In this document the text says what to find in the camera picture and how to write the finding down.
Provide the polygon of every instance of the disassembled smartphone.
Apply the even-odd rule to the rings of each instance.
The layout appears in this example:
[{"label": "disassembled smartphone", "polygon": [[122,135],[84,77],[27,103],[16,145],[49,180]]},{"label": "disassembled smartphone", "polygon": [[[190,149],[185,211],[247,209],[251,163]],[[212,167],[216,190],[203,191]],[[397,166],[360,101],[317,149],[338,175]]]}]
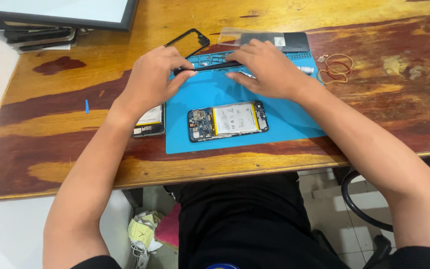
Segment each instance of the disassembled smartphone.
[{"label": "disassembled smartphone", "polygon": [[147,111],[137,122],[131,137],[161,135],[165,132],[165,103]]},{"label": "disassembled smartphone", "polygon": [[196,109],[188,112],[188,137],[202,142],[268,131],[261,101]]}]

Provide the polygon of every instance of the black shirt sleeve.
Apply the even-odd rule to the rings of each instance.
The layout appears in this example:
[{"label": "black shirt sleeve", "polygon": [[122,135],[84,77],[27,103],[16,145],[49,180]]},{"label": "black shirt sleeve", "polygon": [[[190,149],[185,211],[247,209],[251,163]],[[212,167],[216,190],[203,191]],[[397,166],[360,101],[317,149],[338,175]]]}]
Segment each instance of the black shirt sleeve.
[{"label": "black shirt sleeve", "polygon": [[404,247],[398,249],[390,258],[391,268],[427,269],[430,268],[430,248]]},{"label": "black shirt sleeve", "polygon": [[101,255],[76,264],[71,269],[122,269],[111,256]]}]

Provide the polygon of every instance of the wooden desk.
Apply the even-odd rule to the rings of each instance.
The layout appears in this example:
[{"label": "wooden desk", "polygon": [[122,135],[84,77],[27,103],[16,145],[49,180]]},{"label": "wooden desk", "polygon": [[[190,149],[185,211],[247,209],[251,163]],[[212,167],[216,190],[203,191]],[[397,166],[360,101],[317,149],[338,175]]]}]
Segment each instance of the wooden desk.
[{"label": "wooden desk", "polygon": [[[327,88],[430,155],[430,1],[273,3],[140,0],[129,34],[97,31],[70,51],[21,55],[0,105],[0,199],[56,194],[122,92],[133,62],[192,27],[210,37],[205,53],[225,49],[213,45],[224,26],[306,31],[315,59],[344,53],[355,60],[349,83]],[[327,137],[166,155],[160,135],[130,139],[114,187],[346,164]]]}]

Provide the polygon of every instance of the right hand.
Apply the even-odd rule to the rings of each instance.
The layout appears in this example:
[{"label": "right hand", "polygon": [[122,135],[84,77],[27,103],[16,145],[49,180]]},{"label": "right hand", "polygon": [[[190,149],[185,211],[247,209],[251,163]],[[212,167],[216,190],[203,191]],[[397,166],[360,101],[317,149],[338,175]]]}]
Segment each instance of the right hand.
[{"label": "right hand", "polygon": [[300,71],[270,41],[252,39],[225,60],[244,64],[256,79],[238,72],[229,72],[226,76],[266,97],[297,102],[309,92],[306,90],[307,86],[316,82],[316,79]]}]

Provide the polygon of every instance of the phone battery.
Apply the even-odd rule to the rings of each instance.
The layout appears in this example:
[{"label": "phone battery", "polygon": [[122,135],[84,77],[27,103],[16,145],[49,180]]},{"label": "phone battery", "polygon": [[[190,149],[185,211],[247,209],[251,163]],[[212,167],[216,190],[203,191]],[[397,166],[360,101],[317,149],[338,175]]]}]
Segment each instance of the phone battery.
[{"label": "phone battery", "polygon": [[260,129],[253,102],[213,108],[215,135],[236,134]]}]

